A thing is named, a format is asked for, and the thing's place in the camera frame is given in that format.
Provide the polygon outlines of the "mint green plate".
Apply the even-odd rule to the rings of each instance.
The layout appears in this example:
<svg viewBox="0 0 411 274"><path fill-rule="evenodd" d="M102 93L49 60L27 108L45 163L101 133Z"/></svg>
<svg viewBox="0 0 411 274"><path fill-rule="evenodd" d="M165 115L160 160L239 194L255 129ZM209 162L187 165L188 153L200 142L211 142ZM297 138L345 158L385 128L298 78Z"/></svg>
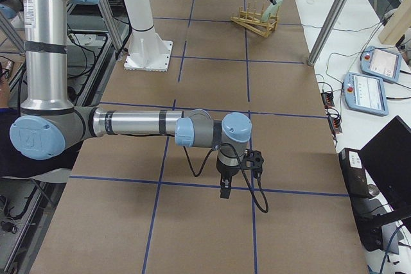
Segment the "mint green plate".
<svg viewBox="0 0 411 274"><path fill-rule="evenodd" d="M283 3L283 0L277 0L276 5L273 5L271 3L268 6L268 8L263 12L261 16L261 22L268 22L269 18L276 17L282 3Z"/></svg>

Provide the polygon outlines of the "wooden dish rack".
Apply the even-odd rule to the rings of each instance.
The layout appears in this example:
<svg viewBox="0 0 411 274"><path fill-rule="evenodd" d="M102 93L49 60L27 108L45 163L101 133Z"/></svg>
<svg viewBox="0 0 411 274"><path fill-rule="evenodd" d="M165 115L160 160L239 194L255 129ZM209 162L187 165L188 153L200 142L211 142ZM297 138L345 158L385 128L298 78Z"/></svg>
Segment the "wooden dish rack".
<svg viewBox="0 0 411 274"><path fill-rule="evenodd" d="M279 11L277 16L269 18L268 22L261 22L261 16L265 10L266 8L262 6L261 11L258 12L256 7L251 9L250 3L248 3L246 7L239 8L238 14L233 15L231 21L244 27L246 30L267 38L277 29Z"/></svg>

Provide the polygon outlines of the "upper orange connector block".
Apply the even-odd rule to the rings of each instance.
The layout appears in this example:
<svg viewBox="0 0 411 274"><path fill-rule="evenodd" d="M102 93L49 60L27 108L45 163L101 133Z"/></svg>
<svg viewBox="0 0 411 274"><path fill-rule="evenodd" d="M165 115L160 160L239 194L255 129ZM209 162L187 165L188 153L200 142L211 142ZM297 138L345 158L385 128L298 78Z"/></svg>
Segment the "upper orange connector block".
<svg viewBox="0 0 411 274"><path fill-rule="evenodd" d="M332 91L322 91L320 95L324 104L324 108L331 108L335 106L334 94Z"/></svg>

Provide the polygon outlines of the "orange connector block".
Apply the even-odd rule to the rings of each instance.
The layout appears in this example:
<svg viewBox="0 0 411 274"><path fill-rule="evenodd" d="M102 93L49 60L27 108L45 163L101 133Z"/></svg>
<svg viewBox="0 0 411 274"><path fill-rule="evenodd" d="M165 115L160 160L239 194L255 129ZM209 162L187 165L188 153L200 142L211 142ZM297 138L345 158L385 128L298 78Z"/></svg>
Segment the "orange connector block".
<svg viewBox="0 0 411 274"><path fill-rule="evenodd" d="M331 108L335 106L334 94L332 91L322 91L320 95L324 104L324 108Z"/></svg>
<svg viewBox="0 0 411 274"><path fill-rule="evenodd" d="M328 123L329 123L331 133L333 134L342 133L340 116L331 114L330 116L328 116Z"/></svg>

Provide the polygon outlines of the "lower orange connector block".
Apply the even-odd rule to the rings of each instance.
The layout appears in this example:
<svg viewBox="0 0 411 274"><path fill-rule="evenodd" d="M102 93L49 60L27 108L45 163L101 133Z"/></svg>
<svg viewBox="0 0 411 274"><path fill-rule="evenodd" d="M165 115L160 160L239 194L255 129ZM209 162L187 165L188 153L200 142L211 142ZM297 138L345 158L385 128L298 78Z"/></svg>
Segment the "lower orange connector block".
<svg viewBox="0 0 411 274"><path fill-rule="evenodd" d="M328 116L328 123L329 123L331 133L333 134L342 133L340 116L331 114L330 116Z"/></svg>

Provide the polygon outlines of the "black desktop computer box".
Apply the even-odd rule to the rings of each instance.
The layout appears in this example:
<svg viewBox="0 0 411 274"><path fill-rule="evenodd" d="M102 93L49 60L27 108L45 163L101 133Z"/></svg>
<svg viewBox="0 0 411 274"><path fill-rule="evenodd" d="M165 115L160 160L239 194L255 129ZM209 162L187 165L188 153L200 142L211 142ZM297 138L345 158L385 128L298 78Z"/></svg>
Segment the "black desktop computer box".
<svg viewBox="0 0 411 274"><path fill-rule="evenodd" d="M348 194L357 198L371 198L365 168L360 160L358 150L344 148L338 157Z"/></svg>

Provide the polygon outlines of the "far blue teach pendant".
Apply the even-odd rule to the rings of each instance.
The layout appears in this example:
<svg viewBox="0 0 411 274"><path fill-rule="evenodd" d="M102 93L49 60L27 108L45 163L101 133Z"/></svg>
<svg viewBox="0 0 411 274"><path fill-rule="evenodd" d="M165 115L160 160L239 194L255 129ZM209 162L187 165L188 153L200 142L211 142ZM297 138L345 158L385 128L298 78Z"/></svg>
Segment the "far blue teach pendant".
<svg viewBox="0 0 411 274"><path fill-rule="evenodd" d="M360 69L364 74L382 78L389 83L399 80L401 55L385 48L368 46L361 53Z"/></svg>

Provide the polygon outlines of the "blue teach pendant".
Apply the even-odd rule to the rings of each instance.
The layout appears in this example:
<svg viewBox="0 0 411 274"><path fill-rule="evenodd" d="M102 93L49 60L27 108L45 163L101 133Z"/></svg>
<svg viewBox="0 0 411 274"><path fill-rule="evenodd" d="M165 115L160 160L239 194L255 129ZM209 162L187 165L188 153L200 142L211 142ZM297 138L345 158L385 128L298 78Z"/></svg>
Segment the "blue teach pendant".
<svg viewBox="0 0 411 274"><path fill-rule="evenodd" d="M383 80L359 73L347 73L343 82L345 103L350 110L387 116L389 108Z"/></svg>
<svg viewBox="0 0 411 274"><path fill-rule="evenodd" d="M368 46L361 53L360 69L364 74L382 78L389 83L399 80L401 55L385 48Z"/></svg>

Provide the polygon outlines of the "wooden beam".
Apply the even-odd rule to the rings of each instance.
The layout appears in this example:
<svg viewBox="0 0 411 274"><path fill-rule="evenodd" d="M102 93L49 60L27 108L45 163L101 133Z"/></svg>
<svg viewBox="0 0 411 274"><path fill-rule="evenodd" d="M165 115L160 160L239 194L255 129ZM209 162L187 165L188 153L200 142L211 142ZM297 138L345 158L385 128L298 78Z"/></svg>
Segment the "wooden beam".
<svg viewBox="0 0 411 274"><path fill-rule="evenodd" d="M395 45L410 27L410 1L403 0L378 35L381 44Z"/></svg>

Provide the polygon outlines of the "near blue teach pendant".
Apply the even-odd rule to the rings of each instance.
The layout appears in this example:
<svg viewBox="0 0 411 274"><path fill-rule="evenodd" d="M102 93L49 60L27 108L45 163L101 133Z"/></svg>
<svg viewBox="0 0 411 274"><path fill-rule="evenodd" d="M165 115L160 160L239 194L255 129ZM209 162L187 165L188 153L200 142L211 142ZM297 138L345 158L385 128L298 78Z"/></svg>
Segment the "near blue teach pendant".
<svg viewBox="0 0 411 274"><path fill-rule="evenodd" d="M387 116L389 108L383 80L359 73L347 73L343 82L345 103L350 110Z"/></svg>

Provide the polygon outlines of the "black monitor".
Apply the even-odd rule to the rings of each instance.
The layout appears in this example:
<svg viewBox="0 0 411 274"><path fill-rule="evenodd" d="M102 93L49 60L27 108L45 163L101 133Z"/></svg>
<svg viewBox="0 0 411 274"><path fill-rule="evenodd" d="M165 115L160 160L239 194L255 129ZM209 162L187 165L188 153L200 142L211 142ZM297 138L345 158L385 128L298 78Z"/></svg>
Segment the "black monitor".
<svg viewBox="0 0 411 274"><path fill-rule="evenodd" d="M393 211L357 221L363 235L376 239L384 225L403 221L410 228L410 127L390 120L360 151L360 160Z"/></svg>

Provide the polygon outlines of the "aluminium frame post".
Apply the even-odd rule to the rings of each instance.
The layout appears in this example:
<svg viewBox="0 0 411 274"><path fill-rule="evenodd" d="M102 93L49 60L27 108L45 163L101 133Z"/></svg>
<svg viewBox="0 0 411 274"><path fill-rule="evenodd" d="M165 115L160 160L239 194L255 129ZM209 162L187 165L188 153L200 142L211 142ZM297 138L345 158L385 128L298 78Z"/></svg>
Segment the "aluminium frame post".
<svg viewBox="0 0 411 274"><path fill-rule="evenodd" d="M328 12L326 20L320 30L320 33L314 43L314 46L308 57L308 65L314 66L317 59L319 58L323 48L326 45L326 42L333 31L333 28L337 22L337 19L344 8L347 0L334 0L331 8Z"/></svg>

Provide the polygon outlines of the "white pedestal column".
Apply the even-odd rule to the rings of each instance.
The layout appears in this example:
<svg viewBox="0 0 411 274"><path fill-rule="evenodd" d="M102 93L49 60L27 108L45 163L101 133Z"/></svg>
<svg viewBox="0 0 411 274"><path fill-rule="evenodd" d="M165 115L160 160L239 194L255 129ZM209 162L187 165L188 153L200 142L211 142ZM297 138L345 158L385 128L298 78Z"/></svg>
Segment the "white pedestal column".
<svg viewBox="0 0 411 274"><path fill-rule="evenodd" d="M168 70L172 41L162 40L155 30L149 0L124 0L132 34L125 69Z"/></svg>

